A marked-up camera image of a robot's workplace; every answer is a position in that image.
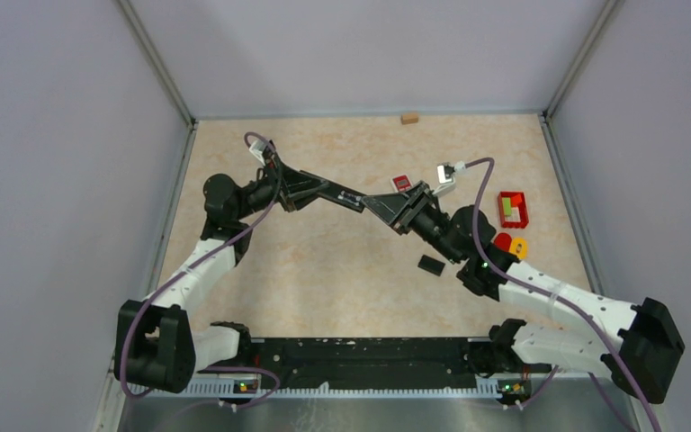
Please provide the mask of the white remote control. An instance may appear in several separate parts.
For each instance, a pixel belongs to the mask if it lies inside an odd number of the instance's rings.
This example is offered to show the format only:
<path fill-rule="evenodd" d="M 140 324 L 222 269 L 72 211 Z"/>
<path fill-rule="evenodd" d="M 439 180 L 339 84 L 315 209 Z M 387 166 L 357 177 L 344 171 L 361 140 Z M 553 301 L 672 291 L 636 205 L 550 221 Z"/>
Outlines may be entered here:
<path fill-rule="evenodd" d="M 404 193 L 413 186 L 407 175 L 396 175 L 390 180 L 390 183 L 397 193 Z"/>

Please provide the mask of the black remote control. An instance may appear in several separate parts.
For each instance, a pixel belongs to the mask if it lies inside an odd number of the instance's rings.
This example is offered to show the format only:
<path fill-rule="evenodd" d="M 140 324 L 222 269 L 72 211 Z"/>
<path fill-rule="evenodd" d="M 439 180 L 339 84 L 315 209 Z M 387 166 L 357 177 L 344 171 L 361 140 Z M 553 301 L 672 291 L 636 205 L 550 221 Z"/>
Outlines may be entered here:
<path fill-rule="evenodd" d="M 364 194 L 341 184 L 329 183 L 326 188 L 318 191 L 318 197 L 354 212 L 364 211 Z"/>

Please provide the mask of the black remote battery cover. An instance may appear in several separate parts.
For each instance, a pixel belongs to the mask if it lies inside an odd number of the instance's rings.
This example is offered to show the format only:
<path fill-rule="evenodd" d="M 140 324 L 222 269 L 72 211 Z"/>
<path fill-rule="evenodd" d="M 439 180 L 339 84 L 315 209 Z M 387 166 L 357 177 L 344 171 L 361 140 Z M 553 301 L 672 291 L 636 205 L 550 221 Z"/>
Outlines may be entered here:
<path fill-rule="evenodd" d="M 445 263 L 433 257 L 423 255 L 419 259 L 417 267 L 431 275 L 441 276 L 445 268 Z"/>

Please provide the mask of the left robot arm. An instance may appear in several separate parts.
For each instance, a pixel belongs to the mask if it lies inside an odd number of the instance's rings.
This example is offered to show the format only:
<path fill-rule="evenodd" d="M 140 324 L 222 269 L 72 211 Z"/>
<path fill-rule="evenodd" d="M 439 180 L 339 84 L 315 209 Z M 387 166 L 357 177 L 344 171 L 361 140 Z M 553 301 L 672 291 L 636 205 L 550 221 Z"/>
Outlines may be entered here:
<path fill-rule="evenodd" d="M 265 217 L 276 204 L 288 212 L 300 210 L 326 196 L 333 185 L 276 159 L 245 186 L 226 174 L 205 181 L 206 220 L 192 254 L 153 293 L 124 302 L 119 310 L 113 371 L 128 396 L 134 394 L 132 385 L 146 392 L 181 392 L 194 373 L 218 362 L 231 372 L 249 367 L 253 349 L 242 341 L 241 326 L 218 324 L 194 331 L 190 318 L 249 250 L 256 225 L 246 224 L 246 217 Z"/>

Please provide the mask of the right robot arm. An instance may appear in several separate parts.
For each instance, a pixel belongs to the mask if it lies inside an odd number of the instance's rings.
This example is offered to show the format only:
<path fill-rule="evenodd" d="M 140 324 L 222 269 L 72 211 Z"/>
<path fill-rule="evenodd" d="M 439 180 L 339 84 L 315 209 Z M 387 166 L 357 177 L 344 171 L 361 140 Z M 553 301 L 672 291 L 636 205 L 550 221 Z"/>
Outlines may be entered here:
<path fill-rule="evenodd" d="M 665 401 L 685 351 L 669 311 L 650 297 L 634 304 L 582 290 L 549 276 L 493 244 L 496 229 L 473 205 L 448 214 L 429 187 L 366 195 L 362 205 L 398 234 L 415 233 L 450 262 L 461 265 L 462 285 L 495 302 L 531 309 L 564 333 L 517 319 L 489 335 L 494 364 L 552 364 L 609 378 L 651 404 Z"/>

